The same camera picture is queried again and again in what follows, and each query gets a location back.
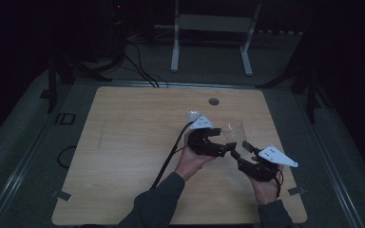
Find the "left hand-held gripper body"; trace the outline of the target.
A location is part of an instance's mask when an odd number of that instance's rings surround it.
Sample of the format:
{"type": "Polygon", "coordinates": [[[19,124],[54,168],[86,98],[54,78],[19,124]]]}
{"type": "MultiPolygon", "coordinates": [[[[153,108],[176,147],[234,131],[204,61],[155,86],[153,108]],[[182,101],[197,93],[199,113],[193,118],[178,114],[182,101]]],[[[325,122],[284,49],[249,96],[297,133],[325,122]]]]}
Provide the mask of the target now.
{"type": "Polygon", "coordinates": [[[198,155],[223,157],[227,152],[225,144],[211,142],[208,136],[209,128],[214,128],[213,124],[205,116],[200,116],[190,125],[191,135],[188,138],[188,146],[198,155]]]}

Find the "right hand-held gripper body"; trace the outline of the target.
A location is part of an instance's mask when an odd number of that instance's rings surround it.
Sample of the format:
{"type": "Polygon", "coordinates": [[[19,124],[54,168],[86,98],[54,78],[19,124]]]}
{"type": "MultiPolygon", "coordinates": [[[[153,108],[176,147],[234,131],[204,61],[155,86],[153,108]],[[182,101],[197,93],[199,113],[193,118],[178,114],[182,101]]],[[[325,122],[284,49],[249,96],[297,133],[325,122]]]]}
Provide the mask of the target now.
{"type": "Polygon", "coordinates": [[[273,145],[261,150],[253,147],[252,152],[238,154],[238,169],[256,181],[268,182],[279,172],[280,165],[298,167],[298,163],[273,145]]]}

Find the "single clear plastic cup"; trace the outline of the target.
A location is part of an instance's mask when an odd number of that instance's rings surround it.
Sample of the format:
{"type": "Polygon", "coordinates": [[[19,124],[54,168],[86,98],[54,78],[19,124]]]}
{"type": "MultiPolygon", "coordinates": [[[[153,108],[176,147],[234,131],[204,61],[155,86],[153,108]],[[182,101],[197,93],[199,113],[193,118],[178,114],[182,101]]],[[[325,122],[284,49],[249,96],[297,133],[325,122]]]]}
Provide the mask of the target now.
{"type": "Polygon", "coordinates": [[[229,143],[236,143],[236,151],[241,155],[246,155],[248,151],[242,146],[247,141],[242,121],[233,121],[221,129],[221,133],[229,143]]]}

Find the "person's left hand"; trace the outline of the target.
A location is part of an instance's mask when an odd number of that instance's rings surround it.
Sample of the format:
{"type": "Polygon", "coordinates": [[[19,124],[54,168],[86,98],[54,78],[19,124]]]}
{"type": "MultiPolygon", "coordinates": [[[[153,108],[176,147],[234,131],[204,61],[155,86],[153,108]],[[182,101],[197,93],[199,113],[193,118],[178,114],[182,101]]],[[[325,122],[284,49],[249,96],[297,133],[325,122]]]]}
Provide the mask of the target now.
{"type": "Polygon", "coordinates": [[[184,181],[188,181],[193,175],[195,175],[202,167],[212,160],[214,157],[198,155],[192,151],[188,146],[188,138],[191,135],[191,131],[188,131],[184,135],[184,149],[180,155],[177,166],[174,170],[184,181]]]}

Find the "person's right hand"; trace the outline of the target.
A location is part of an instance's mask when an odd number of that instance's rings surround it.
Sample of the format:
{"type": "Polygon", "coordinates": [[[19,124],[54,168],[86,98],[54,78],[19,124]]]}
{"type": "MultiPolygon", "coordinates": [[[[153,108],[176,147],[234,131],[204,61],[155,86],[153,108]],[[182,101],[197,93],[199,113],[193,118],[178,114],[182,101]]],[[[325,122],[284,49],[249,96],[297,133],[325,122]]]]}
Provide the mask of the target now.
{"type": "Polygon", "coordinates": [[[268,182],[257,181],[252,177],[248,177],[254,189],[254,196],[258,205],[265,205],[277,200],[281,187],[282,169],[283,166],[279,164],[279,171],[277,172],[276,176],[268,182]]]}

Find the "grey tape piece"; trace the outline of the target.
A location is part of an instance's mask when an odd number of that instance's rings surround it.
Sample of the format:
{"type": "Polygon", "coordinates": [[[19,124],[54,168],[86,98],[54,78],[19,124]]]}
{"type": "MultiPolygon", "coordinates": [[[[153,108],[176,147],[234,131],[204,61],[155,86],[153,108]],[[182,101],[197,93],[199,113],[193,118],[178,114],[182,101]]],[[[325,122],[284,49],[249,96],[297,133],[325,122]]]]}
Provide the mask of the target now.
{"type": "Polygon", "coordinates": [[[64,200],[64,201],[70,201],[72,198],[72,195],[66,192],[63,192],[61,190],[53,190],[50,195],[53,198],[59,199],[59,200],[64,200]]]}
{"type": "Polygon", "coordinates": [[[288,193],[290,196],[293,196],[296,194],[302,195],[305,192],[306,192],[306,190],[302,186],[297,186],[297,187],[294,187],[294,188],[291,188],[288,190],[288,193]]]}

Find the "black tripod stand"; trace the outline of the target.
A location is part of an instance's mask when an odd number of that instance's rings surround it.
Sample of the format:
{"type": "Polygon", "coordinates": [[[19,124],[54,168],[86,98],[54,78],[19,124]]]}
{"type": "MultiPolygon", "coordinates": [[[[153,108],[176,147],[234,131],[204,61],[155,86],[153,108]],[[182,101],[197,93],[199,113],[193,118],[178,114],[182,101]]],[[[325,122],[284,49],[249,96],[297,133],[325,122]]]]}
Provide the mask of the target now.
{"type": "Polygon", "coordinates": [[[270,88],[294,77],[291,91],[297,95],[307,91],[306,114],[312,124],[316,122],[315,109],[319,107],[316,99],[317,45],[315,35],[303,33],[283,73],[267,83],[256,85],[256,88],[270,88]]]}
{"type": "Polygon", "coordinates": [[[52,56],[48,61],[48,89],[44,90],[41,97],[48,99],[48,113],[51,113],[58,101],[58,91],[57,91],[57,74],[59,69],[65,69],[69,65],[81,69],[87,76],[100,82],[111,82],[111,79],[101,76],[99,73],[88,68],[80,62],[75,62],[73,60],[59,60],[52,56]]]}

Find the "white metal stand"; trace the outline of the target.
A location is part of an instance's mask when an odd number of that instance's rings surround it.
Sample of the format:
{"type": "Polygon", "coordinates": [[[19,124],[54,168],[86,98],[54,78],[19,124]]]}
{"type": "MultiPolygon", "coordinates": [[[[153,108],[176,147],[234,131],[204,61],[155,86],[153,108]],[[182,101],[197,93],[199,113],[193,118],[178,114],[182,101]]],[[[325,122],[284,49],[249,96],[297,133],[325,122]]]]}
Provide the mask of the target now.
{"type": "Polygon", "coordinates": [[[249,48],[255,32],[256,24],[262,3],[257,3],[250,17],[200,15],[180,13],[180,0],[174,0],[174,44],[171,55],[170,70],[179,70],[180,59],[180,30],[202,30],[218,32],[246,33],[246,40],[240,46],[240,57],[244,74],[248,77],[253,75],[253,68],[249,58],[249,48]]]}

